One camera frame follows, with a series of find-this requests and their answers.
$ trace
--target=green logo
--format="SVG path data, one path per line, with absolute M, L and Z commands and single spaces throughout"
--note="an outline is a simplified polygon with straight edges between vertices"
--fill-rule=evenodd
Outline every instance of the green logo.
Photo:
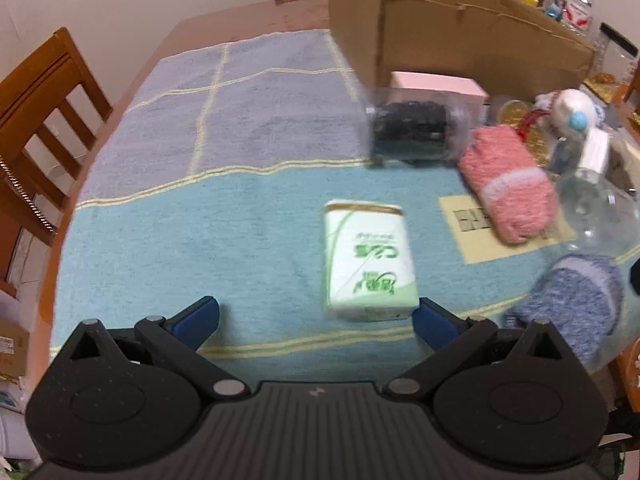
M 373 256 L 375 259 L 379 260 L 383 256 L 385 258 L 398 257 L 398 248 L 393 245 L 358 244 L 353 248 L 353 250 L 356 258 L 368 258 L 369 256 Z
M 369 292 L 388 292 L 393 295 L 396 279 L 394 272 L 363 272 L 362 279 L 353 287 L 353 293 L 366 288 Z

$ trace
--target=rolled sock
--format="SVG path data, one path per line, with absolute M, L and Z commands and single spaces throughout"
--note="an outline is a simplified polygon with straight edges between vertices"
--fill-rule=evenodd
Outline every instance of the rolled sock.
M 545 172 L 509 126 L 474 130 L 474 141 L 458 162 L 478 194 L 500 238 L 524 242 L 556 217 L 558 196 Z
M 606 256 L 566 256 L 536 282 L 506 314 L 510 328 L 548 319 L 584 364 L 613 332 L 624 288 L 615 261 Z

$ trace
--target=ribbed black surface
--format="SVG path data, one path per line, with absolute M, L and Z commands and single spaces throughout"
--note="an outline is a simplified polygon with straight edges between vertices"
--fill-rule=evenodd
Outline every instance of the ribbed black surface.
M 249 400 L 215 406 L 175 452 L 128 471 L 94 474 L 46 464 L 34 480 L 598 480 L 588 466 L 523 475 L 473 462 L 414 404 L 372 384 L 267 383 Z

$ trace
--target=wooden table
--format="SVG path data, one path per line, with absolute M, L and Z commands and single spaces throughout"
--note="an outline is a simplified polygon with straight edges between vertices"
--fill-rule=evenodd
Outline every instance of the wooden table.
M 40 293 L 40 301 L 38 302 L 35 329 L 31 335 L 28 380 L 32 388 L 35 388 L 49 365 L 49 339 L 53 323 L 60 254 L 78 201 L 78 195 L 86 180 L 89 168 L 95 160 L 95 156 L 120 123 L 124 111 L 129 106 L 136 91 L 156 64 L 167 56 L 228 41 L 247 40 L 271 32 L 291 32 L 328 27 L 327 0 L 292 0 L 281 4 L 263 2 L 212 12 L 184 20 L 176 25 L 174 30 L 158 46 L 151 58 L 142 67 L 142 70 L 135 76 L 121 99 L 113 107 L 113 113 L 109 121 L 98 130 L 98 142 L 88 153 L 80 177 L 75 182 L 70 199 L 66 204 L 58 227 L 58 235 L 50 253 L 49 265 Z

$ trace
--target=blue pom-pom nose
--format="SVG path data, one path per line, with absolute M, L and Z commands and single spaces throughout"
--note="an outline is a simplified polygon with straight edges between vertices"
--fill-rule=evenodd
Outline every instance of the blue pom-pom nose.
M 587 114 L 584 112 L 573 112 L 569 116 L 568 126 L 576 132 L 583 132 L 587 129 Z

